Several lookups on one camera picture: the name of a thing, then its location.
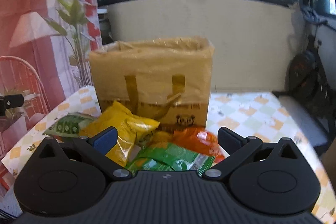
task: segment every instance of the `orange plastic bag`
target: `orange plastic bag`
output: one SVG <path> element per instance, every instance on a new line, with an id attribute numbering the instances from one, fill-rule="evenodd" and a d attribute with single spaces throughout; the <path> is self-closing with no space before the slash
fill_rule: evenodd
<path id="1" fill-rule="evenodd" d="M 207 156 L 215 156 L 214 163 L 225 159 L 217 137 L 202 127 L 189 127 L 183 131 L 174 131 L 172 143 Z"/>

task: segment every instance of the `screw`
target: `screw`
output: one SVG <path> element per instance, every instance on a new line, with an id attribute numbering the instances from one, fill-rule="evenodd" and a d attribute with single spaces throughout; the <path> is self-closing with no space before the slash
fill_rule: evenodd
<path id="1" fill-rule="evenodd" d="M 113 175 L 117 178 L 125 178 L 129 176 L 129 171 L 126 169 L 117 169 L 113 171 Z"/>
<path id="2" fill-rule="evenodd" d="M 220 177 L 222 172 L 220 172 L 218 169 L 209 169 L 205 171 L 205 175 L 210 178 L 218 178 Z"/>

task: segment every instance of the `snack bag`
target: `snack bag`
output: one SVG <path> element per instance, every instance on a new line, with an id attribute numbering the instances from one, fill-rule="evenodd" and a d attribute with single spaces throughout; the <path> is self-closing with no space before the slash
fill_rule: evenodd
<path id="1" fill-rule="evenodd" d="M 202 127 L 189 127 L 174 131 L 172 143 L 208 156 L 215 156 L 215 163 L 225 159 L 215 135 Z"/>
<path id="2" fill-rule="evenodd" d="M 215 157 L 209 157 L 170 142 L 159 142 L 141 150 L 126 168 L 135 174 L 138 170 L 186 171 L 196 170 L 199 175 L 211 167 Z"/>
<path id="3" fill-rule="evenodd" d="M 135 142 L 155 130 L 159 122 L 133 115 L 129 109 L 115 101 L 102 115 L 80 131 L 80 136 L 93 137 L 112 126 L 118 130 L 117 144 L 106 154 L 106 157 L 125 166 L 129 153 Z"/>
<path id="4" fill-rule="evenodd" d="M 44 131 L 43 135 L 78 138 L 79 132 L 96 118 L 84 113 L 69 113 Z"/>
<path id="5" fill-rule="evenodd" d="M 165 132 L 165 131 L 153 131 L 136 142 L 136 145 L 141 147 L 142 149 L 147 146 L 158 143 L 158 142 L 170 142 L 173 138 L 173 134 Z"/>

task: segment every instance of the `table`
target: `table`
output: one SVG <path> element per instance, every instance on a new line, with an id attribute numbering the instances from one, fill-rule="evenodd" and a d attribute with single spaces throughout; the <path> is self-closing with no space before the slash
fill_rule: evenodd
<path id="1" fill-rule="evenodd" d="M 94 87 L 87 86 L 75 92 L 24 136 L 2 160 L 9 172 L 16 177 L 44 139 L 44 130 L 57 119 L 77 111 L 96 117 L 101 114 Z M 206 128 L 217 134 L 223 126 L 243 137 L 257 136 L 264 142 L 292 138 L 321 184 L 313 214 L 323 223 L 333 224 L 336 221 L 336 199 L 329 178 L 307 138 L 272 93 L 213 93 Z"/>

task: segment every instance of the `wall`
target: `wall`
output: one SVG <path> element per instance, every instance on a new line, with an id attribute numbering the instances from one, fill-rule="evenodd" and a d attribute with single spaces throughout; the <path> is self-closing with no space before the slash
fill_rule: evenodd
<path id="1" fill-rule="evenodd" d="M 293 10 L 255 0 L 134 0 L 110 5 L 108 13 L 114 40 L 208 38 L 217 91 L 283 90 L 304 29 Z"/>

